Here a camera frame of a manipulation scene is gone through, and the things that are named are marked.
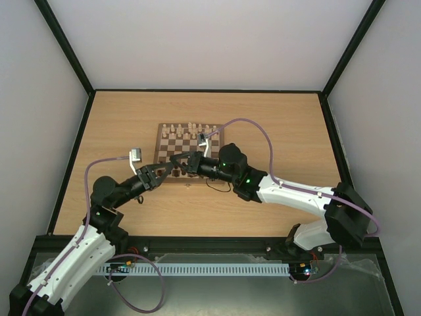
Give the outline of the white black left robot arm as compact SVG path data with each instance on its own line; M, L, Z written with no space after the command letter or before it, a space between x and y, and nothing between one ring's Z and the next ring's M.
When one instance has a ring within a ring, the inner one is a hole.
M145 165L121 183L109 176L98 178L86 194L87 213L77 233L36 278L13 288L9 315L64 315L97 269L127 248L128 233L119 227L123 214L118 207L132 199L141 203L142 195L158 188L173 167Z

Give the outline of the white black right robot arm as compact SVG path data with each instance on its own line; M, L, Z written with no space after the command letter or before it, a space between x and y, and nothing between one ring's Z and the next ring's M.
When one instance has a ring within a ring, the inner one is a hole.
M335 188L307 186L273 177L251 167L233 143L221 147L216 158L190 151L171 156L170 162L188 174L231 184L245 201L286 205L317 216L313 223L294 225L280 247L296 258L328 244L359 249L374 219L352 186L342 182Z

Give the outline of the wooden chess board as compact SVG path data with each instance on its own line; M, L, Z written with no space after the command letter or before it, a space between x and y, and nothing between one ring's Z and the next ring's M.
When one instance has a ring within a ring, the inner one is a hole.
M202 133L204 134L206 134L205 133L206 125L210 126L210 133L213 131L214 125L217 126L217 129L222 126L221 124L210 124L210 123L205 123L205 122L192 122L192 124L193 123L197 125L197 128L199 124L202 124L203 126ZM170 135L170 126L172 124L175 126L175 129L176 129L175 135L173 136ZM181 138L177 137L177 126L179 124L181 124L184 129ZM154 163L170 162L171 155L175 155L175 154L179 154L179 153L183 153L187 151L203 151L203 149L201 149L198 146L198 142L197 142L197 136L200 133L197 132L196 138L192 139L191 134L188 132L187 124L188 122L165 122L165 123L159 124L158 130L157 130ZM162 126L167 127L166 138L162 138ZM225 140L225 137L224 137L223 130L210 137L211 158L214 158L214 159L218 158L218 152L220 148L224 145L224 142L225 142L224 140ZM181 184L192 185L192 184L205 184L206 180L199 176L192 176L188 174L180 174L180 176L176 178L176 177L173 177L171 173L165 181L168 183L181 183Z

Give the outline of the black aluminium frame rail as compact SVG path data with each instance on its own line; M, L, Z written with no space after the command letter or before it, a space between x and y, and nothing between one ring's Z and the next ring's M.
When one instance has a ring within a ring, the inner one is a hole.
M72 237L70 235L43 235L37 236L29 254L30 259L35 259L39 253L59 253L67 245ZM338 253L339 246L326 244L316 246L313 250L293 250L294 254L287 251L285 237L265 238L223 238L223 237L153 237L153 236L130 236L125 242L125 248L117 246L117 254L136 248L141 255L148 259L154 259L164 254L247 254L264 257L269 260L284 262L310 261L315 254L319 259L325 254ZM351 249L343 247L343 253L347 255L375 255L378 259L384 259L385 255L379 238L366 238L361 248Z

